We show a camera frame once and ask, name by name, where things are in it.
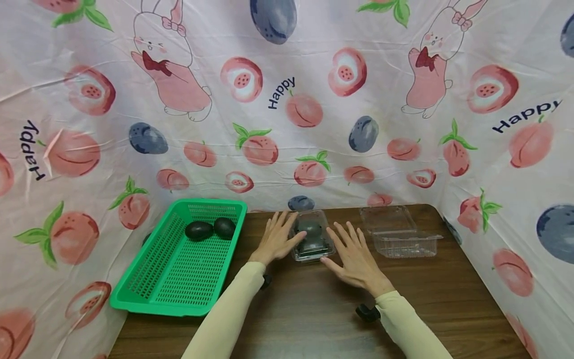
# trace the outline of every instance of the left hand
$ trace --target left hand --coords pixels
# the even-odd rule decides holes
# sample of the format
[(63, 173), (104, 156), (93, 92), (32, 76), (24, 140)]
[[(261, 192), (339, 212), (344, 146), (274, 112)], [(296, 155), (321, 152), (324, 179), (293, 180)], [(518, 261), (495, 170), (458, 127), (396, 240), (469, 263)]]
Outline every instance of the left hand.
[(273, 218), (267, 220), (261, 243), (259, 243), (259, 247), (249, 258), (249, 262), (261, 262), (267, 266), (273, 260), (285, 257), (305, 238), (307, 232), (302, 231), (290, 240), (287, 239), (289, 231), (295, 219), (297, 219), (297, 213), (291, 213), (289, 219), (287, 219), (287, 223), (285, 223), (287, 212), (288, 211), (284, 211), (281, 215), (279, 215), (279, 212), (275, 212)]

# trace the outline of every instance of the container lid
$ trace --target container lid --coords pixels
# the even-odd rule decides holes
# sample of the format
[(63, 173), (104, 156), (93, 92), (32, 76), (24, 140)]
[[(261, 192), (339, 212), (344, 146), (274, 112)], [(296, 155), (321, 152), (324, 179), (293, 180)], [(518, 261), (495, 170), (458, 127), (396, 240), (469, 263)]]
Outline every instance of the container lid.
[(417, 225), (405, 206), (364, 207), (360, 209), (364, 229), (370, 234), (415, 232)]

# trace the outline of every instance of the wooden table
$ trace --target wooden table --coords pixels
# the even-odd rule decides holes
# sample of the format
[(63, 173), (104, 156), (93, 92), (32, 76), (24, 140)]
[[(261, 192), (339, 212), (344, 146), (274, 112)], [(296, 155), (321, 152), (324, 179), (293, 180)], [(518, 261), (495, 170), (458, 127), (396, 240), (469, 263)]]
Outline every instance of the wooden table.
[[(434, 258), (386, 259), (381, 269), (455, 359), (529, 358), (436, 210), (409, 206), (419, 228), (441, 234)], [(358, 209), (325, 211), (329, 223), (361, 225)], [(267, 213), (248, 214), (225, 286), (257, 247)], [(380, 323), (355, 314), (372, 298), (339, 282), (320, 263), (286, 258), (268, 269), (273, 283), (251, 304), (231, 358), (404, 358)], [(109, 359), (179, 359), (201, 318), (130, 314)]]

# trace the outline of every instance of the pink bow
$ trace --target pink bow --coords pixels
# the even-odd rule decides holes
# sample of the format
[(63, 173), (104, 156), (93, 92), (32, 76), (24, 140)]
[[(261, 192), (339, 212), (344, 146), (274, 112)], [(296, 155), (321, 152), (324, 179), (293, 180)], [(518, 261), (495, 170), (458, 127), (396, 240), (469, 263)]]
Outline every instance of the pink bow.
[(467, 20), (461, 13), (458, 11), (455, 12), (455, 15), (452, 17), (452, 23), (460, 25), (460, 28), (463, 32), (466, 32), (472, 26), (472, 21)]
[(176, 24), (175, 22), (171, 21), (166, 17), (161, 17), (161, 24), (168, 30), (177, 31), (177, 33), (183, 37), (185, 37), (185, 27), (180, 24)]

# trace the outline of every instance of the clear plastic container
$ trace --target clear plastic container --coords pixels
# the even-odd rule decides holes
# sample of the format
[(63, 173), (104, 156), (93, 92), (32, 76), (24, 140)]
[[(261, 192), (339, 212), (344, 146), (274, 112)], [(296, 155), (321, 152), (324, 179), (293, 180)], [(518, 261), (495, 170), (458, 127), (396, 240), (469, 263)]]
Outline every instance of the clear plastic container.
[(443, 236), (419, 231), (405, 206), (361, 208), (364, 229), (387, 258), (433, 257)]
[(307, 231), (305, 239), (293, 248), (293, 258), (298, 262), (310, 262), (335, 253), (333, 241), (327, 234), (327, 217), (321, 210), (299, 212), (289, 233), (292, 238), (300, 231)]

